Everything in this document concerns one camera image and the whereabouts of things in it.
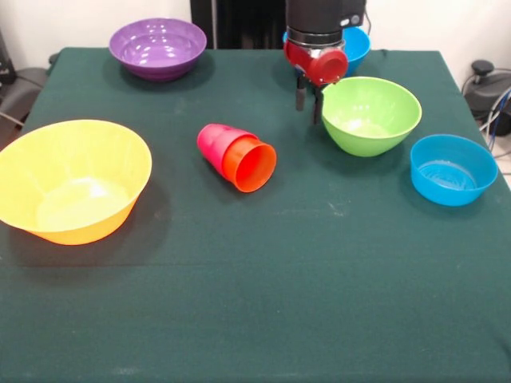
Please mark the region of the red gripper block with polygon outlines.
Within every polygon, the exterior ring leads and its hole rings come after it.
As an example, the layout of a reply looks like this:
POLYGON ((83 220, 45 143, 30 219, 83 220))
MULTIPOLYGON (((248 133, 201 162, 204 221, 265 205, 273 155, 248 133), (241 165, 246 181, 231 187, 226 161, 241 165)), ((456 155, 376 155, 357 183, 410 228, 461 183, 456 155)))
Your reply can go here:
POLYGON ((336 83, 347 73, 349 62, 340 46, 324 49, 306 49, 287 40, 283 51, 290 64, 304 75, 296 78, 295 108, 303 111, 307 95, 307 79, 313 84, 315 96, 313 108, 313 125, 321 122, 323 113, 323 87, 336 83))

